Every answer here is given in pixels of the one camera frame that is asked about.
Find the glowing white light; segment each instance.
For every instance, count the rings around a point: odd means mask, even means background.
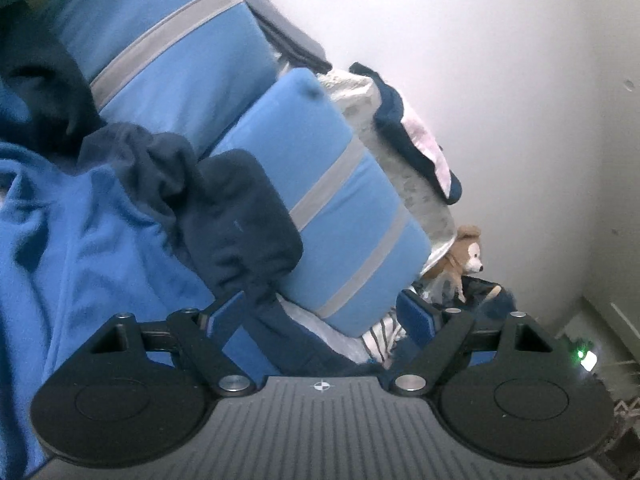
[[[580,364],[584,367],[585,370],[587,370],[588,372],[591,372],[591,370],[593,370],[593,367],[596,365],[597,361],[598,361],[597,355],[589,350],[587,352],[587,355],[585,355],[584,359],[580,361]]]

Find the wall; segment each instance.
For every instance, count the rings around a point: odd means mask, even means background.
[[[403,90],[462,181],[456,221],[483,229],[483,277],[553,325],[582,290],[599,182],[578,1],[273,1],[335,66],[358,60]]]
[[[604,128],[603,193],[585,296],[640,361],[640,0],[581,3],[600,68]]]

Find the teddy bear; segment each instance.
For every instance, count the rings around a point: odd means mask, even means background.
[[[462,303],[466,303],[462,291],[462,276],[475,274],[484,269],[480,259],[480,228],[475,225],[463,225],[458,228],[456,240],[449,251],[427,270],[420,281],[434,280],[446,272],[454,286],[454,294]]]

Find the pink fabric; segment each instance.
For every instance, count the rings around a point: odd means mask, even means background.
[[[444,158],[444,154],[438,146],[435,137],[427,130],[427,127],[409,104],[409,101],[407,101],[402,94],[400,94],[400,97],[402,98],[402,106],[404,107],[404,114],[400,122],[402,126],[404,126],[414,146],[435,165],[436,178],[444,194],[449,197],[451,193],[451,173],[447,159]]]

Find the blue cushion with gray stripe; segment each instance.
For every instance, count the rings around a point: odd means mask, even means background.
[[[91,82],[136,38],[189,2],[46,0],[36,10]],[[108,102],[96,102],[107,121],[180,133],[202,155],[275,78],[268,44],[238,3],[157,56]]]
[[[251,152],[302,232],[283,296],[343,334],[379,321],[430,254],[424,231],[309,70],[280,79],[213,153]]]

